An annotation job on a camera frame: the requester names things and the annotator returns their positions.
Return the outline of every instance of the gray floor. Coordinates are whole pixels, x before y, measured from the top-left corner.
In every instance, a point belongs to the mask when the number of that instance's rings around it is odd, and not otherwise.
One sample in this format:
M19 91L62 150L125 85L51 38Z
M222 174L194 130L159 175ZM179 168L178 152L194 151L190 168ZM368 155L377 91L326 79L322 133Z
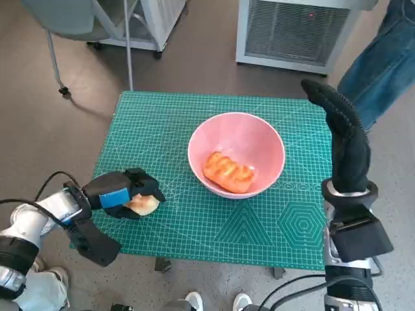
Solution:
M340 80L354 57L376 32L387 0L365 13L329 76ZM303 98L305 73L236 66L234 63L237 0L192 0L190 14L177 26L163 60L134 51L136 89ZM91 177L120 92L126 89L125 50L95 52L83 43L56 39L62 78L75 104L56 92L51 61L41 28L19 1L0 1L0 197L31 197L55 170L72 172L82 183ZM385 310L411 310L415 305L415 89L403 96L370 134L370 177L381 195L376 212L395 252L381 258L386 275L375 289ZM48 189L57 189L56 181ZM6 227L12 206L2 207ZM109 310L112 302L136 310L157 310L170 299L198 290L206 310L231 310L241 291L260 302L281 281L261 267L174 261L166 275L152 271L152 258L121 255L101 269L67 246L62 232L50 234L43 256L71 275L72 310ZM304 273L290 271L287 278ZM286 305L282 310L322 310L322 293Z

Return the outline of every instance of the black cable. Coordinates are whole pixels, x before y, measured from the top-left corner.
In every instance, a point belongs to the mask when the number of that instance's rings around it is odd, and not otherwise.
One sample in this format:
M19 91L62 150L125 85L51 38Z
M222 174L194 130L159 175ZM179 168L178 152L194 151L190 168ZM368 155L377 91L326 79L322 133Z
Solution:
M343 282L343 281L358 281L358 282L362 283L363 285L365 285L365 287L367 287L367 289L369 289L369 291L373 295L373 298L375 299L375 303L377 305L378 311L383 311L382 306L381 306L381 302L379 301L379 298L376 296L376 293L374 292L373 288L370 287L370 285L368 283L364 282L362 279L359 279L358 277L350 277L350 276L335 277L334 279L330 280L329 282L325 282L325 283L307 288L305 290L300 290L300 291L295 292L293 294L287 295L287 296L281 298L276 303L274 303L272 305L270 311L275 311L276 308L278 308L279 306L283 305L284 303L286 303L290 300L293 300L295 298L299 298L299 297L307 295L307 294L311 294L313 292L317 292L319 290L322 290L323 288L326 288L328 286L333 286L334 284L336 284L338 282Z
M56 222L62 228L68 228L69 227L68 225L66 225L65 223L61 222L59 219L57 219L57 217L55 217L47 209L45 209L40 204L37 204L34 201L30 201L30 200L26 200L26 199L4 199L4 200L0 200L0 205L1 204L6 204L6 203L26 203L26 204L31 205L31 206L35 207L36 209L38 209L41 213L43 213L45 216L47 216L50 219L52 219L54 222Z
M275 290L273 290L272 292L271 292L271 294L269 294L268 296L267 296L267 298L265 298L264 299L264 301L261 303L261 305L259 306L259 308L258 308L258 311L261 311L261 309L265 306L265 304L268 302L268 300L273 296L273 295L275 295L275 293L276 292L278 292L280 289L282 289L282 288L284 288L284 287L286 287L287 285L289 285L289 284L291 284L291 283L294 283L294 282L296 282L296 281L299 281L299 280L303 280L303 279L311 279L311 278L313 278L313 277L326 277L326 275L325 274L308 274L308 275L303 275L302 277L297 277L297 278L295 278L295 279L293 279L293 280L291 280L291 281L288 281L288 282L285 282L284 284L282 284L280 287L277 287Z
M78 187L79 187L79 183L77 182L77 180L75 179L75 177L73 177L70 173L64 172L63 170L59 170L58 172L53 173L52 175L50 175L45 182L43 183L43 185L40 187L40 190L38 191L37 195L34 197L34 201L38 201L40 196L42 195L43 190L45 190L47 184L56 176L56 175L65 175L67 176L71 181L73 181L73 183Z

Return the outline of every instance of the blue tape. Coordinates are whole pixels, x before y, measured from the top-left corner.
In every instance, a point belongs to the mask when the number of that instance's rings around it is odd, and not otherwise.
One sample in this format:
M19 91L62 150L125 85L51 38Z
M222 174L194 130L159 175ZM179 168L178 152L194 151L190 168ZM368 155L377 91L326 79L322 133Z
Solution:
M130 201L130 194L127 188L122 188L117 191L100 194L99 200L103 209L109 209L117 205L123 205Z

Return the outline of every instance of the pink bowl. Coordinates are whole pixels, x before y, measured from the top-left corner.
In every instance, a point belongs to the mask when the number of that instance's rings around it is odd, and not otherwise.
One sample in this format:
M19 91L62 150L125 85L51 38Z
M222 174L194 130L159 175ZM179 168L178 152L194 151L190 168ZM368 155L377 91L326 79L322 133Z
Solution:
M203 175L203 165L214 151L254 170L248 192L229 192ZM195 130L187 157L193 173L211 192L228 199L245 199L276 182L284 167L285 150L278 132L267 121L248 113L229 112L206 120Z

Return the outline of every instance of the table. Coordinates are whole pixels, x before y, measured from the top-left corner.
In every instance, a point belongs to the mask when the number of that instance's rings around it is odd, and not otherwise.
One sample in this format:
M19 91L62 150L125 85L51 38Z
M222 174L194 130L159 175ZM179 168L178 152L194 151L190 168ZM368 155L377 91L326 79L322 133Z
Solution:
M187 162L187 144L196 127L228 111L252 113L271 123L287 153L278 181L247 200L211 193ZM320 183L331 175L331 136L324 111L307 100L124 92L94 177L132 167L155 177L167 201L138 221L94 212L94 222L122 243L122 253L324 268Z

